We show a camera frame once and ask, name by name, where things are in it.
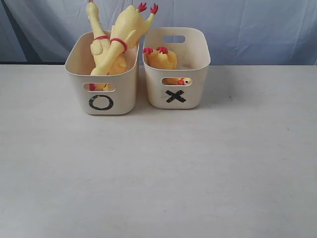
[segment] red chicken feet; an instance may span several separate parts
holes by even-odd
[[[158,50],[160,53],[163,53],[163,54],[167,54],[167,53],[168,53],[168,49],[165,48],[165,47],[158,47],[157,50]]]
[[[152,48],[144,48],[143,53],[147,53],[149,55],[149,54],[153,53],[153,49]]]
[[[147,9],[147,3],[140,3],[138,10],[139,12],[145,11]]]
[[[153,8],[151,8],[151,13],[156,14],[159,9],[159,6],[154,3]]]

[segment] red band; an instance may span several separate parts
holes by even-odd
[[[110,40],[110,43],[111,43],[112,41],[118,41],[118,42],[120,42],[120,43],[124,46],[124,52],[126,52],[126,51],[128,50],[128,45],[127,45],[123,40],[121,40],[120,38],[112,38],[112,39]]]
[[[98,36],[94,40],[102,40],[102,39],[109,39],[108,36]]]

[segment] bin handle hole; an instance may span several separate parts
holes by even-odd
[[[185,42],[185,36],[181,35],[165,35],[163,36],[164,43],[182,44]]]
[[[84,89],[88,92],[114,92],[115,85],[112,83],[85,83]]]
[[[178,77],[178,78],[162,78],[162,84],[168,86],[190,86],[192,85],[193,80],[191,78],[186,77]]]

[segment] yellow rubber chicken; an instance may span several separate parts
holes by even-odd
[[[90,50],[92,55],[94,56],[94,61],[96,67],[98,67],[104,58],[109,53],[110,48],[110,40],[109,37],[104,33],[100,22],[99,22],[99,9],[97,5],[90,0],[86,7],[86,12],[89,18],[90,25],[93,30],[94,40],[90,45]],[[98,74],[92,72],[91,75],[115,75],[124,73],[126,70],[126,61],[123,54],[118,55],[118,57],[114,60],[114,64],[112,65],[109,72],[105,72],[100,70]],[[90,85],[90,90],[98,90],[98,91],[108,91],[109,86],[107,84],[99,83]]]
[[[115,59],[121,53],[134,48],[139,39],[150,29],[158,8],[159,7],[154,4],[147,20],[144,20],[140,14],[140,12],[147,9],[146,3],[140,3],[138,8],[130,5],[121,12],[111,29],[109,52],[106,57],[100,61],[100,64],[96,65],[92,74],[109,72]]]
[[[176,69],[177,56],[173,51],[169,51],[165,47],[158,47],[156,50],[152,48],[144,48],[143,53],[147,58],[148,64],[158,69]],[[190,78],[164,78],[165,85],[189,85],[192,83]]]

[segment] white plastic bin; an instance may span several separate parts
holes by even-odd
[[[183,43],[165,43],[164,36],[184,36]],[[196,107],[203,94],[204,84],[211,62],[204,34],[194,28],[161,27],[150,30],[144,39],[144,48],[166,47],[177,55],[175,70],[150,67],[143,54],[148,98],[150,103],[161,109],[190,109]],[[188,77],[190,85],[164,85],[169,77]]]
[[[136,103],[139,44],[124,53],[127,70],[118,75],[93,75],[94,58],[90,51],[93,33],[82,35],[65,63],[76,96],[83,111],[91,115],[121,115],[131,111]],[[89,91],[89,83],[109,83],[112,91]]]

